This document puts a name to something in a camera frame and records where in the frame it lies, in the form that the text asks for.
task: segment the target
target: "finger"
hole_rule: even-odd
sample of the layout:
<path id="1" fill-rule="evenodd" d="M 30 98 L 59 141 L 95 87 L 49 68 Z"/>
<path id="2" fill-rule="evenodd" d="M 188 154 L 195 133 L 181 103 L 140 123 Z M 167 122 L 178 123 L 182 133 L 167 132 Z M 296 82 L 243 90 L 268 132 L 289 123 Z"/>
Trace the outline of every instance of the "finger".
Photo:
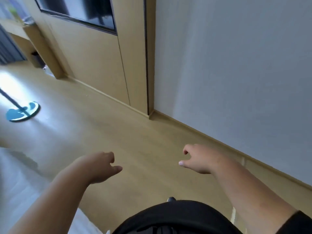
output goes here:
<path id="1" fill-rule="evenodd" d="M 108 152 L 106 154 L 108 156 L 109 162 L 110 163 L 114 163 L 115 162 L 115 155 L 114 155 L 114 153 L 113 152 Z"/>
<path id="2" fill-rule="evenodd" d="M 113 166 L 113 176 L 120 173 L 122 171 L 122 166 Z"/>
<path id="3" fill-rule="evenodd" d="M 185 145 L 184 148 L 183 148 L 183 153 L 184 154 L 188 154 L 188 152 L 190 152 L 190 150 L 192 150 L 193 147 L 194 147 L 194 145 L 192 145 L 192 144 Z"/>
<path id="4" fill-rule="evenodd" d="M 190 161 L 189 160 L 182 160 L 182 161 L 179 161 L 179 165 L 181 167 L 184 167 L 184 168 L 190 168 Z"/>

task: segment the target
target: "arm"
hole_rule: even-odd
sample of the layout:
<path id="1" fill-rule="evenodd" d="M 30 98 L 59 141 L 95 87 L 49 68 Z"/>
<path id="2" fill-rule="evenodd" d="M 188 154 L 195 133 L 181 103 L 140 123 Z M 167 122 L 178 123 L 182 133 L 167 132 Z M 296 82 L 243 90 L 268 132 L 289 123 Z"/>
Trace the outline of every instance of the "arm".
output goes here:
<path id="1" fill-rule="evenodd" d="M 297 211 L 240 163 L 204 145 L 186 145 L 191 158 L 179 165 L 211 173 L 219 182 L 251 233 L 274 234 Z"/>
<path id="2" fill-rule="evenodd" d="M 120 166 L 112 167 L 112 162 L 112 152 L 74 161 L 55 177 L 9 234 L 67 233 L 88 185 L 103 182 L 122 170 Z"/>

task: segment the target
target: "forearm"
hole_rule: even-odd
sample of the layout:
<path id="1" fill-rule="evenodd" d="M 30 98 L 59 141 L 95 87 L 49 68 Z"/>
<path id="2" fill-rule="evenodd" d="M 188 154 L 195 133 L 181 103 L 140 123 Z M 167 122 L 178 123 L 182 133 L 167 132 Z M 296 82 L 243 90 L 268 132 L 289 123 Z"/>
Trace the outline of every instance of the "forearm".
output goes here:
<path id="1" fill-rule="evenodd" d="M 68 232 L 88 181 L 72 167 L 61 171 L 9 234 Z"/>
<path id="2" fill-rule="evenodd" d="M 252 233 L 276 233 L 296 210 L 238 162 L 222 156 L 212 169 Z"/>

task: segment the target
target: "white wall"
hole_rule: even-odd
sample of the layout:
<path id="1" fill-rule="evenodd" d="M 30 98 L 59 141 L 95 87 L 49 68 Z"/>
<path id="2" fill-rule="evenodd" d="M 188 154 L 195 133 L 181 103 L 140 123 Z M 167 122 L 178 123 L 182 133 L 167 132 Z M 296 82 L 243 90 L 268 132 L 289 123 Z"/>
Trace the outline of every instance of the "white wall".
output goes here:
<path id="1" fill-rule="evenodd" d="M 157 0 L 155 109 L 312 185 L 312 0 Z"/>

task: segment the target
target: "black strip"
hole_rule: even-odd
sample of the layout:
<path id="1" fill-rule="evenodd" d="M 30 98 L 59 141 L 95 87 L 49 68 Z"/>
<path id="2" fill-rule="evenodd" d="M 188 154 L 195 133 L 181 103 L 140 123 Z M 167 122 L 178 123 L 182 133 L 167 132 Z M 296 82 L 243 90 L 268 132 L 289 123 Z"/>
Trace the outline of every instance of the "black strip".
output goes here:
<path id="1" fill-rule="evenodd" d="M 147 92 L 147 114 L 149 111 L 149 71 L 148 71 L 148 58 L 147 58 L 147 28 L 146 28 L 146 0 L 144 2 L 144 34 L 145 34 L 145 61 L 146 61 L 146 92 Z"/>

